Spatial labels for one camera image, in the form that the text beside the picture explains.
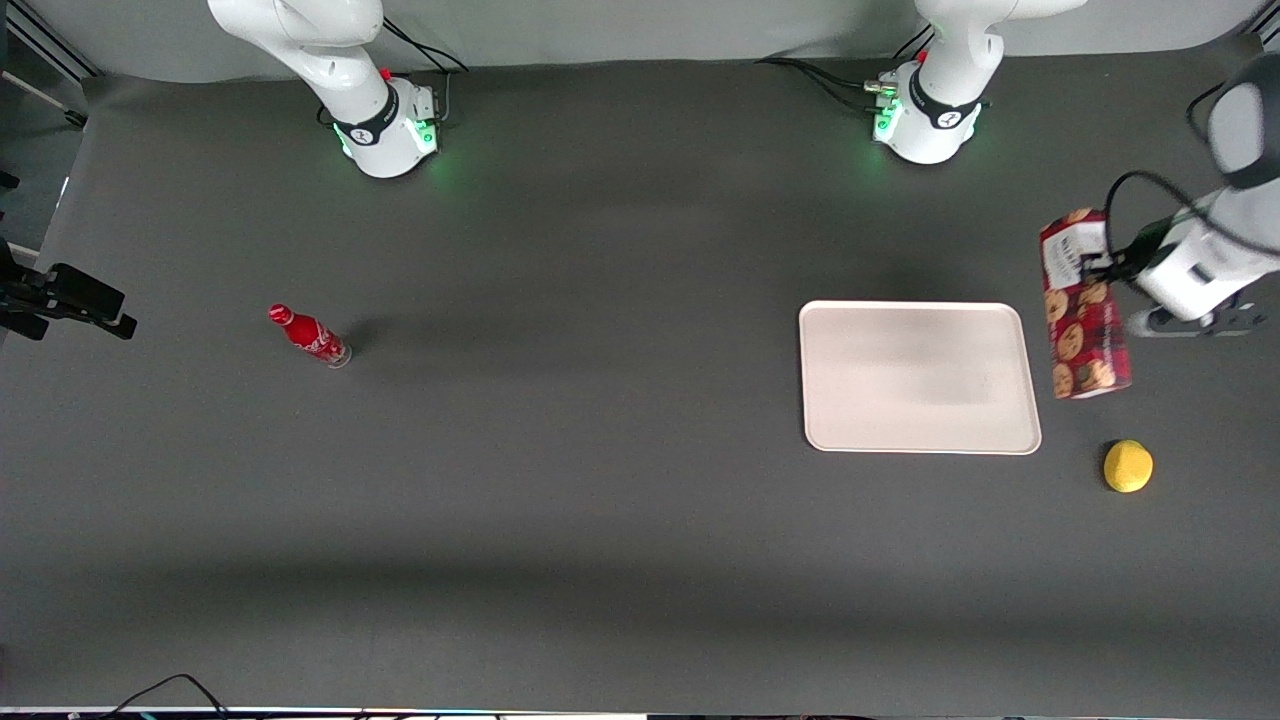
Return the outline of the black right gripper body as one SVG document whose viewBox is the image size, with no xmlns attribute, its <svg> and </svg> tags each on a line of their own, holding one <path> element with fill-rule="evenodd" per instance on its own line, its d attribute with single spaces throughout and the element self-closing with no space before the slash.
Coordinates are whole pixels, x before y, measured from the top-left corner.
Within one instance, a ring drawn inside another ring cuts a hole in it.
<svg viewBox="0 0 1280 720">
<path fill-rule="evenodd" d="M 4 331 L 27 340 L 41 341 L 47 329 L 49 319 L 44 311 L 49 307 L 50 275 L 32 266 L 23 265 L 15 258 L 10 245 L 1 241 L 1 327 Z"/>
</svg>

